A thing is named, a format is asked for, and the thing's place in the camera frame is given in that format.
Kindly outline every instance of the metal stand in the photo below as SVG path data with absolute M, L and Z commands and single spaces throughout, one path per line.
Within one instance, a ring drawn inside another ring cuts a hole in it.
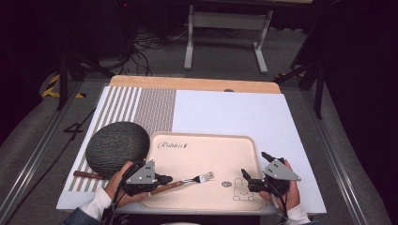
M 322 119 L 321 116 L 321 105 L 322 105 L 322 94 L 323 86 L 325 81 L 325 75 L 320 71 L 320 67 L 316 63 L 310 63 L 302 67 L 298 67 L 280 78 L 273 80 L 277 84 L 281 84 L 300 73 L 305 72 L 303 79 L 298 84 L 300 90 L 308 91 L 316 80 L 316 90 L 315 90 L 315 100 L 314 100 L 314 110 L 318 119 Z
M 185 53 L 184 69 L 190 70 L 193 55 L 193 27 L 213 27 L 213 28 L 230 28 L 259 30 L 259 39 L 254 42 L 253 49 L 257 59 L 261 73 L 268 73 L 266 62 L 264 60 L 261 48 L 267 34 L 269 23 L 272 17 L 272 10 L 267 15 L 241 15 L 230 13 L 214 13 L 214 12 L 194 12 L 193 5 L 190 5 L 190 14 L 188 17 L 188 44 Z
M 80 63 L 85 63 L 103 75 L 112 78 L 114 73 L 91 62 L 76 52 L 64 52 L 60 57 L 60 97 L 57 110 L 60 111 L 68 100 L 68 71 L 72 78 L 82 81 L 85 77 Z

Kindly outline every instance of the dark background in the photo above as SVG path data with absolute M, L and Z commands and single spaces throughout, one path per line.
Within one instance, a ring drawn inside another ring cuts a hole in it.
M 332 51 L 321 69 L 345 132 L 363 168 L 383 198 L 394 224 L 398 222 L 392 212 L 394 204 L 398 203 L 394 189 L 398 171 L 398 18 L 392 2 L 343 1 L 338 6 L 340 12 L 337 17 L 327 17 L 318 24 L 318 33 L 311 34 L 313 39 L 303 46 L 305 53 L 299 55 L 298 63 L 314 60 L 319 50 L 330 47 L 326 46 L 329 42 L 324 40 L 335 38 Z M 38 14 L 36 8 L 27 4 L 27 1 L 7 0 L 3 6 L 0 9 L 0 112 L 4 122 L 0 129 L 0 143 L 41 102 L 38 90 L 44 79 L 57 70 L 58 56 L 66 48 L 62 43 L 68 43 L 68 40 L 58 42 L 58 39 L 54 39 L 60 31 L 43 22 L 48 15 Z M 186 21 L 186 8 L 181 5 L 159 5 L 151 10 L 142 6 L 141 14 L 159 17 L 151 16 L 149 20 L 143 16 L 140 20 L 136 18 L 135 22 L 148 24 L 160 35 L 165 35 Z M 120 13 L 114 9 L 114 13 L 108 16 L 120 17 Z M 300 12 L 289 15 L 290 20 L 275 12 L 271 26 L 308 30 L 314 21 Z M 81 17 L 72 19 L 77 20 L 74 27 L 77 33 L 74 35 L 81 40 L 77 44 L 83 46 L 78 48 L 79 53 L 94 61 L 103 54 L 118 57 L 124 53 L 108 51 L 125 50 L 117 44 L 123 41 L 105 41 L 111 46 L 96 44 L 103 41 L 93 39 L 94 26 L 89 24 L 87 27 L 87 20 Z M 163 23 L 158 23 L 158 27 L 153 26 L 156 20 Z M 125 39 L 126 32 L 121 23 L 112 27 L 118 26 L 120 35 L 116 37 Z

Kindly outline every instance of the black wire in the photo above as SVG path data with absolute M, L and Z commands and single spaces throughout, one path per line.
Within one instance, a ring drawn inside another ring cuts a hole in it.
M 121 75 L 122 74 L 122 71 L 124 71 L 124 65 L 122 65 L 122 67 L 120 68 L 120 71 L 119 71 L 119 75 Z
M 77 124 L 77 128 L 76 130 L 79 130 L 83 124 L 85 123 L 85 121 L 91 116 L 91 114 L 93 114 L 93 112 L 96 110 L 96 108 L 94 108 L 94 110 L 92 110 L 88 116 L 84 119 L 84 121 L 81 124 Z M 39 180 L 35 183 L 35 185 L 33 185 L 29 191 L 26 193 L 26 195 L 20 200 L 20 202 L 18 202 L 17 206 L 15 207 L 15 209 L 12 211 L 11 215 L 9 216 L 6 225 L 10 223 L 10 221 L 12 220 L 12 218 L 15 216 L 15 214 L 18 212 L 18 210 L 21 208 L 21 206 L 23 205 L 23 203 L 26 201 L 26 199 L 29 197 L 29 195 L 33 192 L 33 190 L 35 190 L 35 188 L 38 186 L 38 184 L 41 182 L 41 180 L 47 175 L 47 173 L 53 168 L 53 166 L 55 165 L 55 163 L 58 161 L 58 159 L 61 158 L 62 154 L 65 152 L 65 150 L 68 148 L 69 144 L 74 140 L 75 138 L 75 134 L 73 134 L 67 144 L 64 146 L 64 148 L 61 150 L 61 152 L 58 154 L 58 156 L 55 158 L 55 160 L 53 161 L 53 163 L 50 165 L 49 168 L 47 168 L 47 170 L 44 172 L 44 174 L 39 178 Z
M 146 70 L 146 72 L 145 72 L 146 76 L 148 75 L 148 73 L 150 73 L 150 76 L 152 76 L 152 71 L 149 69 L 149 63 L 148 63 L 146 57 L 144 56 L 144 54 L 141 53 L 141 52 L 137 52 L 137 54 L 141 54 L 144 57 L 145 61 L 146 61 L 146 66 L 144 66 L 144 65 L 138 63 L 137 61 L 135 61 L 135 59 L 133 57 L 131 57 L 132 62 L 134 62 L 135 65 L 137 66 L 137 75 L 139 74 L 138 67 L 141 67 L 141 68 L 144 68 Z
M 125 173 L 123 173 L 122 179 L 121 179 L 121 181 L 119 182 L 119 184 L 117 185 L 117 189 L 116 189 L 114 198 L 112 199 L 111 205 L 109 206 L 109 208 L 110 208 L 111 211 L 112 211 L 112 215 L 111 215 L 111 217 L 107 216 L 107 217 L 105 218 L 105 220 L 103 221 L 104 224 L 106 224 L 106 225 L 107 225 L 107 224 L 113 224 L 113 223 L 114 223 L 114 219 L 118 216 L 118 214 L 116 213 L 116 208 L 117 208 L 117 206 L 119 205 L 120 201 L 123 199 L 123 197 L 126 195 L 126 192 L 124 192 L 124 193 L 122 194 L 122 196 L 121 196 L 119 199 L 117 199 L 117 196 L 119 195 L 120 189 L 122 188 L 122 182 L 126 180 L 126 176 L 128 175 L 128 171 L 129 171 L 129 170 L 131 169 L 131 167 L 133 167 L 133 166 L 134 166 L 133 164 L 130 165 L 129 168 L 125 171 Z
M 135 66 L 136 66 L 136 69 L 137 69 L 136 74 L 139 75 L 140 72 L 138 71 L 138 66 L 141 66 L 141 67 L 143 67 L 143 66 L 141 64 L 137 63 L 132 57 L 131 57 L 131 60 L 132 60 L 132 62 L 134 62 Z
M 110 66 L 107 66 L 107 67 L 103 67 L 103 68 L 105 68 L 105 69 L 114 69 L 114 68 L 123 67 L 123 66 L 129 61 L 129 59 L 130 59 L 130 55 L 127 54 L 127 55 L 124 56 L 124 58 L 123 58 L 123 60 L 122 60 L 121 62 L 115 63 L 115 64 L 110 65 Z M 86 72 L 97 72 L 96 69 L 93 69 L 93 68 L 91 68 L 91 67 L 85 67 L 85 66 L 81 66 L 81 67 L 82 67 L 82 68 L 84 69 L 84 71 L 86 71 Z
M 154 37 L 148 35 L 148 37 L 136 38 L 135 45 L 143 47 L 143 49 L 140 49 L 141 51 L 146 51 L 148 49 L 159 50 L 159 49 L 163 48 L 164 46 L 180 39 L 187 32 L 188 32 L 188 30 L 184 29 L 183 32 L 181 34 L 179 34 L 176 38 L 174 38 L 174 39 L 167 38 L 167 40 L 161 40 L 160 38 L 154 38 Z
M 273 184 L 269 182 L 269 185 L 272 187 L 272 189 L 274 189 L 274 191 L 275 191 L 277 197 L 279 198 L 279 200 L 281 200 L 281 203 L 282 203 L 282 206 L 283 206 L 283 213 L 284 213 L 284 216 L 285 216 L 286 218 L 288 218 L 288 216 L 287 216 L 287 209 L 286 209 L 287 193 L 286 193 L 286 199 L 284 200 L 284 199 L 283 199 L 283 196 L 281 195 L 281 193 L 279 193 L 279 191 L 273 186 Z

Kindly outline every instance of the white stand leg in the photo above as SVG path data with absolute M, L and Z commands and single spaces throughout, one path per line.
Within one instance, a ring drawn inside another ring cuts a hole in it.
M 257 58 L 258 66 L 260 67 L 261 73 L 264 73 L 264 74 L 268 73 L 268 69 L 267 69 L 266 61 L 264 60 L 264 55 L 261 51 L 261 48 L 263 47 L 263 43 L 264 43 L 264 39 L 267 34 L 269 23 L 271 22 L 272 12 L 273 12 L 272 10 L 268 11 L 267 17 L 264 18 L 263 26 L 261 28 L 260 38 L 258 39 L 258 42 L 253 43 L 253 48 L 254 48 L 254 52 L 255 52 L 255 57 Z
M 187 51 L 185 53 L 184 69 L 190 70 L 192 66 L 192 55 L 193 55 L 193 5 L 190 5 L 190 15 L 188 17 L 188 44 Z

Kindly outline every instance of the beige placemat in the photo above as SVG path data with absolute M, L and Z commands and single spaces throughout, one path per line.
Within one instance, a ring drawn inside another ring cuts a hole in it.
M 141 202 L 170 210 L 260 211 L 265 201 L 247 188 L 241 169 L 261 177 L 254 142 L 246 136 L 158 132 L 151 137 L 147 160 L 156 173 L 175 181 L 214 172 L 214 179 L 164 191 Z

